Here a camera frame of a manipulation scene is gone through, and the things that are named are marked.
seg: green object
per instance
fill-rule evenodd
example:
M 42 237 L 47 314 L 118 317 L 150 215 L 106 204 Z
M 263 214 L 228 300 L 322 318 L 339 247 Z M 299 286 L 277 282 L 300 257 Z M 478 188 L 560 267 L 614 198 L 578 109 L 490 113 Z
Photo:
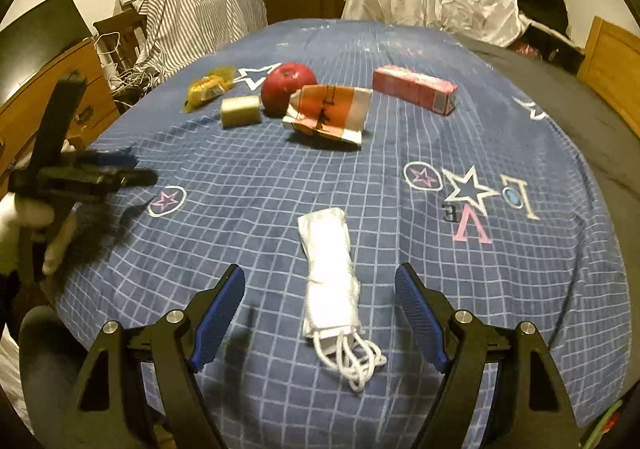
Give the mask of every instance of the green object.
M 593 449 L 594 447 L 597 447 L 602 438 L 602 428 L 609 421 L 609 418 L 611 418 L 611 416 L 620 408 L 621 405 L 622 400 L 619 400 L 618 402 L 615 402 L 609 409 L 607 409 L 607 412 L 602 416 L 593 431 L 591 431 L 591 434 L 587 438 L 587 441 L 585 442 L 582 449 Z

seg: white face mask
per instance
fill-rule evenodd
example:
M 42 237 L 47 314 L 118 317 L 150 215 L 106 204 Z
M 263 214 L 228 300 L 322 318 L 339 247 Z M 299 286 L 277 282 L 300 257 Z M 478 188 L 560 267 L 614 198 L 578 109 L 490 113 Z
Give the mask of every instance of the white face mask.
M 344 211 L 325 209 L 298 218 L 302 246 L 309 262 L 303 335 L 313 339 L 320 360 L 362 391 L 386 357 L 373 342 L 360 337 L 360 283 L 354 275 L 351 242 Z M 360 346 L 364 356 L 353 350 Z M 335 353 L 335 362 L 328 355 Z

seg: metal screw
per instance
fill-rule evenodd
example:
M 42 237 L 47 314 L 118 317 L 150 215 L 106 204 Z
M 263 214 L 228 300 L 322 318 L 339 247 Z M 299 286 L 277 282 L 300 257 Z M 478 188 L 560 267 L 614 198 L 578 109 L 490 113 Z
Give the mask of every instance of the metal screw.
M 529 321 L 524 321 L 524 323 L 520 325 L 520 330 L 522 330 L 527 335 L 531 335 L 532 333 L 535 333 L 536 326 L 535 324 L 530 323 Z
M 112 334 L 118 329 L 118 323 L 116 321 L 109 321 L 102 327 L 102 331 L 106 334 Z
M 179 323 L 183 318 L 184 312 L 182 310 L 172 310 L 166 315 L 166 320 L 172 324 Z
M 459 323 L 462 324 L 467 324 L 467 323 L 471 323 L 471 320 L 474 317 L 471 315 L 471 312 L 468 312 L 466 310 L 458 310 L 456 312 L 456 321 L 458 321 Z

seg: blue bedsheet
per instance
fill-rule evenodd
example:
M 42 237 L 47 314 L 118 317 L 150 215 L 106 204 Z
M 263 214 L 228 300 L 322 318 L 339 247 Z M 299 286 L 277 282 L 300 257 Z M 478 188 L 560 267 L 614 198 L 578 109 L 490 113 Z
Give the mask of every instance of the blue bedsheet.
M 322 83 L 361 87 L 376 67 L 412 68 L 457 83 L 457 107 L 443 118 L 374 93 L 360 150 L 308 142 L 277 119 L 223 130 L 220 102 L 182 112 L 189 83 L 216 65 L 239 69 L 237 96 L 259 93 L 261 79 L 288 61 L 308 64 Z M 232 448 L 411 445 L 441 376 L 423 362 L 394 301 L 404 261 L 454 307 L 492 325 L 532 320 L 581 424 L 621 389 L 630 349 L 625 270 L 590 168 L 535 102 L 446 34 L 273 25 L 176 74 L 95 147 L 130 148 L 160 180 L 80 210 L 59 312 L 88 347 L 108 319 L 156 321 L 238 263 L 244 301 L 198 377 Z M 296 221 L 329 206 L 347 212 L 360 320 L 388 356 L 360 395 L 302 338 L 307 263 Z M 453 209 L 458 222 L 445 220 Z M 470 447 L 494 379 L 488 368 Z M 159 407 L 150 371 L 146 384 Z

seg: yellow plastic wrapper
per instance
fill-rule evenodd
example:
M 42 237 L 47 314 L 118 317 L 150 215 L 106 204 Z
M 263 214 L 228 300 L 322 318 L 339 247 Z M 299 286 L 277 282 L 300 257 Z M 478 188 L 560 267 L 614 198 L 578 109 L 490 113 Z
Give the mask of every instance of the yellow plastic wrapper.
M 191 83 L 183 111 L 190 114 L 228 92 L 234 86 L 235 76 L 236 67 L 223 65 L 215 67 L 202 79 Z

